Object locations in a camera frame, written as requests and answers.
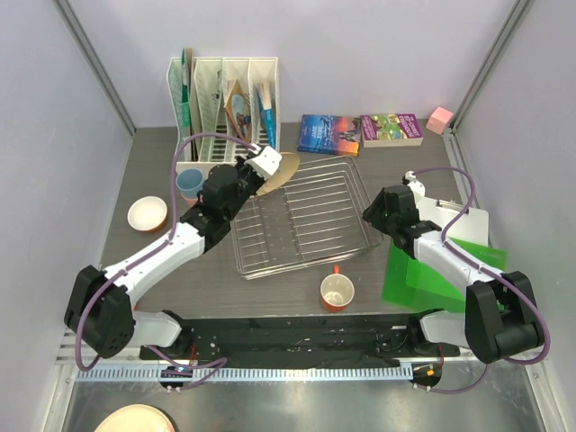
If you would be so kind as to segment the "pink plastic cup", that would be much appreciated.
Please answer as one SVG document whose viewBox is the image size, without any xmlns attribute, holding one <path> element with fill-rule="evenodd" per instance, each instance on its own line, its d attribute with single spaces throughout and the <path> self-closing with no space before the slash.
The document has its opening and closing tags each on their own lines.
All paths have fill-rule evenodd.
<svg viewBox="0 0 576 432">
<path fill-rule="evenodd" d="M 198 198 L 197 195 L 194 196 L 194 197 L 190 197 L 190 196 L 187 196 L 187 195 L 184 194 L 184 193 L 181 193 L 181 196 L 182 196 L 182 198 L 184 199 L 184 201 L 185 201 L 190 207 L 193 207 L 193 206 L 199 201 L 199 198 Z"/>
</svg>

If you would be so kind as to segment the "blue plastic cup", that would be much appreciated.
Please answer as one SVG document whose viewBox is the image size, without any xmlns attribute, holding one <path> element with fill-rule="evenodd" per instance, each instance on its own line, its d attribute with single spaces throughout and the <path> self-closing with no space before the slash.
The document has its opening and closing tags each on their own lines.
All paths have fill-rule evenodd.
<svg viewBox="0 0 576 432">
<path fill-rule="evenodd" d="M 177 175 L 175 185 L 183 197 L 192 200 L 196 199 L 197 194 L 202 190 L 203 182 L 203 172 L 190 168 Z"/>
</svg>

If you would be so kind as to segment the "beige bird pattern plate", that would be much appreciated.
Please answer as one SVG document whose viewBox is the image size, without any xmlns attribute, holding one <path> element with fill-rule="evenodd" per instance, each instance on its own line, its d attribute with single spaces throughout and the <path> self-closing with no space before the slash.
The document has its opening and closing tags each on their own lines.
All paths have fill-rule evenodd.
<svg viewBox="0 0 576 432">
<path fill-rule="evenodd" d="M 278 170 L 256 192 L 257 196 L 270 194 L 285 185 L 295 175 L 300 166 L 300 157 L 296 153 L 281 152 L 282 160 Z"/>
</svg>

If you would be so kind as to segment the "orange white bowl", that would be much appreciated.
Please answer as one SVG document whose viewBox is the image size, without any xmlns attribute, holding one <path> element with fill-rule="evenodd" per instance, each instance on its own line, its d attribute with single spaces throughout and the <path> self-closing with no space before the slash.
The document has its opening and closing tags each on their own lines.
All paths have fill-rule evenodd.
<svg viewBox="0 0 576 432">
<path fill-rule="evenodd" d="M 167 221 L 167 204 L 156 196 L 145 196 L 134 202 L 128 210 L 127 222 L 140 232 L 159 230 Z"/>
</svg>

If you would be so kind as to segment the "orange ceramic mug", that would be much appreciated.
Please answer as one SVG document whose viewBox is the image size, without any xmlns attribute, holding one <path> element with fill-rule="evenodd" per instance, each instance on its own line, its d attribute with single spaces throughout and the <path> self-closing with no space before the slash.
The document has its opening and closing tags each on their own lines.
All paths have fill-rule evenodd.
<svg viewBox="0 0 576 432">
<path fill-rule="evenodd" d="M 322 306 L 329 312 L 341 312 L 354 299 L 356 294 L 353 282 L 334 265 L 332 273 L 320 283 L 319 295 Z"/>
</svg>

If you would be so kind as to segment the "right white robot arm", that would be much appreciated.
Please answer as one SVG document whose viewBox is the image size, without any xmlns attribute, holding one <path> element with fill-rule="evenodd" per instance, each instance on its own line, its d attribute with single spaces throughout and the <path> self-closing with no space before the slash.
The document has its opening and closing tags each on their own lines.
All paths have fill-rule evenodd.
<svg viewBox="0 0 576 432">
<path fill-rule="evenodd" d="M 421 218 L 407 185 L 384 187 L 364 210 L 363 219 L 389 236 L 408 257 L 431 267 L 465 296 L 465 311 L 429 310 L 406 334 L 411 352 L 424 356 L 438 344 L 471 350 L 486 365 L 539 348 L 536 362 L 550 349 L 550 331 L 525 274 L 506 273 L 478 261 L 451 241 L 443 228 Z"/>
</svg>

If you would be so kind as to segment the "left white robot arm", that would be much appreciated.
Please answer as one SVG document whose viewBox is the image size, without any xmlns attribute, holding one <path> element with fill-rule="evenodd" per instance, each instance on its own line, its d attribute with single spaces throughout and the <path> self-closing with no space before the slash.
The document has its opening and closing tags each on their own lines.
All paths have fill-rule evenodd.
<svg viewBox="0 0 576 432">
<path fill-rule="evenodd" d="M 174 359 L 185 357 L 192 338 L 176 315 L 133 308 L 155 284 L 222 241 L 244 203 L 277 168 L 276 163 L 254 159 L 215 166 L 199 200 L 165 236 L 105 270 L 92 265 L 81 270 L 64 318 L 76 332 L 76 342 L 87 344 L 101 358 L 138 346 L 161 347 Z"/>
</svg>

